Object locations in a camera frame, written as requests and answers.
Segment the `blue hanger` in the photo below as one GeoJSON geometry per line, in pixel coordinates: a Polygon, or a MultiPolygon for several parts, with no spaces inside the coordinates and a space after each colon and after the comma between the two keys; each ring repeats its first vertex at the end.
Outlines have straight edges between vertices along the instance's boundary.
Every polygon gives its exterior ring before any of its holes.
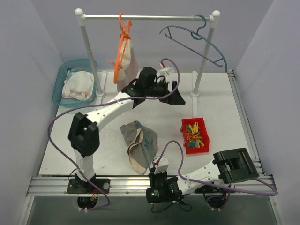
{"type": "Polygon", "coordinates": [[[228,65],[224,54],[212,42],[212,36],[218,24],[220,12],[215,10],[208,17],[201,14],[197,14],[195,17],[201,19],[202,24],[194,30],[184,26],[169,25],[164,27],[159,33],[163,34],[167,39],[200,56],[203,60],[227,71],[228,65]],[[186,33],[187,36],[191,38],[192,44],[189,44],[187,41],[182,42],[177,38],[178,34],[183,33],[186,33]]]}
{"type": "Polygon", "coordinates": [[[152,135],[150,135],[150,136],[147,135],[148,132],[144,129],[143,125],[139,121],[136,120],[135,123],[136,123],[136,127],[140,128],[141,131],[143,132],[143,135],[144,135],[143,139],[145,140],[145,144],[144,145],[141,144],[141,147],[142,147],[142,151],[143,151],[145,160],[147,162],[148,169],[151,170],[151,168],[154,167],[154,163],[153,163],[154,153],[153,153],[153,150],[152,150],[152,147],[151,147],[151,145],[153,143],[153,136],[152,135]],[[148,160],[145,148],[148,149],[151,161],[148,160]]]}

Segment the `red plastic bin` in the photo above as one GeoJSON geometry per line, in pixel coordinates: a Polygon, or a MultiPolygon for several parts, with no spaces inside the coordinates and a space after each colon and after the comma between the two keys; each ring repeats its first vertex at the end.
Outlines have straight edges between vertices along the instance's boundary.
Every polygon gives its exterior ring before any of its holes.
{"type": "Polygon", "coordinates": [[[187,118],[181,120],[183,146],[186,154],[208,153],[210,139],[203,118],[187,118]]]}

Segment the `beige brown underwear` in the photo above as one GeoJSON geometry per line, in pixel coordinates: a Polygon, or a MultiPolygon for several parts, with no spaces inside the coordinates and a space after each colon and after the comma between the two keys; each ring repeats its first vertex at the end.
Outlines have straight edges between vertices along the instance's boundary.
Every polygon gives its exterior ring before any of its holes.
{"type": "Polygon", "coordinates": [[[120,92],[125,86],[134,80],[138,73],[138,63],[136,60],[133,43],[131,40],[124,42],[120,49],[119,70],[117,80],[117,91],[120,92]]]}

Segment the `teal plastic basin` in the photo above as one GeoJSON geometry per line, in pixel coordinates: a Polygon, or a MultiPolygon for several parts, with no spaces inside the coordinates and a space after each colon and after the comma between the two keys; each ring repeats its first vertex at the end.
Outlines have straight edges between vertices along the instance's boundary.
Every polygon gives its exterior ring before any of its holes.
{"type": "Polygon", "coordinates": [[[64,87],[64,81],[71,78],[71,76],[78,71],[86,71],[92,73],[90,60],[88,58],[69,60],[67,62],[64,62],[63,65],[59,68],[52,94],[52,100],[56,105],[67,108],[75,108],[89,105],[92,102],[97,90],[96,84],[93,85],[91,97],[86,101],[80,101],[75,98],[65,98],[61,95],[64,87]]]}

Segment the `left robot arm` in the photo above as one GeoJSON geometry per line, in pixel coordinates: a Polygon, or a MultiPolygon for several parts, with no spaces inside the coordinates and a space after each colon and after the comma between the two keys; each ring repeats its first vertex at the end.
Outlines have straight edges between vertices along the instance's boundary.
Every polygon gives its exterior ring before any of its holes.
{"type": "Polygon", "coordinates": [[[132,80],[102,107],[87,114],[78,112],[74,115],[68,139],[74,149],[78,165],[75,180],[83,192],[89,193],[95,187],[93,154],[100,146],[99,132],[108,123],[146,99],[159,100],[169,105],[186,103],[178,91],[179,80],[172,81],[172,89],[168,89],[167,77],[175,71],[173,67],[164,67],[160,71],[144,67],[138,78],[132,80]]]}

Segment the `orange plastic hanger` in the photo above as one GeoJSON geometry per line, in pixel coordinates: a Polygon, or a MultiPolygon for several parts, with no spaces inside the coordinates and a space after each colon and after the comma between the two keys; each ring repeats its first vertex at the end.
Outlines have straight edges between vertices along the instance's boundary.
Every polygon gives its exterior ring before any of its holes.
{"type": "Polygon", "coordinates": [[[119,72],[121,69],[123,69],[122,61],[123,61],[123,58],[125,55],[125,49],[126,49],[128,40],[131,39],[130,30],[132,27],[132,22],[131,22],[131,20],[127,20],[126,23],[123,25],[122,24],[122,16],[123,16],[123,13],[120,12],[119,18],[118,18],[118,22],[119,22],[119,26],[120,26],[120,41],[119,41],[119,48],[117,51],[116,60],[115,61],[110,61],[110,60],[107,61],[108,63],[110,63],[111,65],[114,66],[114,78],[113,78],[114,84],[117,83],[118,77],[119,77],[119,72]]]}

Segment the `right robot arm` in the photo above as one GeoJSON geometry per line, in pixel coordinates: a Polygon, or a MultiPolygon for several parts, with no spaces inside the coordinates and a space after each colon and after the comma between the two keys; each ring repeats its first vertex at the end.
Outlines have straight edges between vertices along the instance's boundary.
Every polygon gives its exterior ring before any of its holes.
{"type": "Polygon", "coordinates": [[[154,160],[149,173],[150,187],[146,190],[149,204],[180,202],[184,196],[208,185],[218,192],[225,184],[244,182],[258,178],[257,169],[246,148],[220,151],[206,166],[175,177],[167,177],[168,160],[162,156],[154,160]]]}

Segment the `grey beige underwear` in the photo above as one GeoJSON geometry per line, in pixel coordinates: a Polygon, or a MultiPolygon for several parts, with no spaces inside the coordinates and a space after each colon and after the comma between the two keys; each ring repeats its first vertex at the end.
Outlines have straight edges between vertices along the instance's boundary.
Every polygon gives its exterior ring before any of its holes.
{"type": "Polygon", "coordinates": [[[158,152],[157,133],[137,120],[122,125],[120,131],[127,145],[130,165],[139,175],[144,175],[153,167],[158,152]]]}

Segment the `white pink-trimmed underwear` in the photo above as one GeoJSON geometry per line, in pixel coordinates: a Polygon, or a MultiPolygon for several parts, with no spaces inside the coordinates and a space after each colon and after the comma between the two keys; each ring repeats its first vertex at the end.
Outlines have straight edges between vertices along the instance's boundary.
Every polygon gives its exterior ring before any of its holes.
{"type": "Polygon", "coordinates": [[[78,71],[64,81],[61,95],[64,98],[87,101],[92,95],[93,87],[93,74],[87,71],[78,71]]]}

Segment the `colourful clothespins pile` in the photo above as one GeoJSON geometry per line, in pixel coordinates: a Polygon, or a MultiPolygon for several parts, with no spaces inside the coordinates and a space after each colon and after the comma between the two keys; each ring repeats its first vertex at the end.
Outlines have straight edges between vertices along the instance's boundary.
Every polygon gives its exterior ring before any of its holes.
{"type": "Polygon", "coordinates": [[[205,146],[198,122],[186,124],[185,128],[188,148],[193,149],[205,146]]]}

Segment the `white clothes rack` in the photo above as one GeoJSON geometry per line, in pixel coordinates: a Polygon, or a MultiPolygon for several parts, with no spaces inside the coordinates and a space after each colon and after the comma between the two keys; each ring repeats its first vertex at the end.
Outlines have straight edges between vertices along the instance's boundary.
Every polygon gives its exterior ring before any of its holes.
{"type": "Polygon", "coordinates": [[[98,77],[98,71],[96,69],[95,63],[94,63],[94,57],[90,46],[90,41],[88,37],[88,33],[86,30],[86,21],[91,19],[103,19],[103,20],[112,20],[112,19],[118,19],[119,26],[120,26],[120,43],[119,46],[122,46],[122,43],[124,42],[124,39],[130,39],[130,29],[132,26],[131,21],[132,20],[143,20],[143,21],[203,21],[204,25],[200,26],[197,31],[192,31],[190,29],[181,27],[181,26],[167,26],[163,28],[163,30],[168,30],[168,34],[166,34],[166,37],[177,44],[191,50],[192,52],[196,53],[197,55],[202,57],[201,65],[199,68],[199,72],[196,77],[196,82],[194,85],[194,89],[192,90],[191,94],[194,97],[197,97],[199,95],[199,86],[200,81],[203,75],[203,70],[206,65],[206,62],[209,61],[212,64],[214,64],[217,67],[224,67],[225,70],[228,69],[227,61],[222,54],[222,52],[212,43],[212,37],[215,28],[217,27],[219,18],[220,18],[220,12],[218,10],[215,10],[212,12],[211,15],[205,17],[203,15],[196,15],[196,16],[170,16],[170,15],[123,15],[120,13],[119,15],[87,15],[83,12],[82,9],[78,8],[75,10],[75,14],[77,16],[77,20],[79,23],[79,26],[81,28],[85,48],[90,60],[90,65],[92,68],[93,76],[95,79],[96,84],[96,95],[98,97],[102,97],[104,95],[104,90],[101,87],[100,84],[100,78],[98,77]],[[178,28],[185,31],[188,31],[191,34],[191,37],[194,40],[204,40],[206,42],[205,48],[203,53],[199,53],[192,48],[184,45],[183,43],[175,40],[172,37],[172,34],[170,32],[170,28],[178,28]]]}

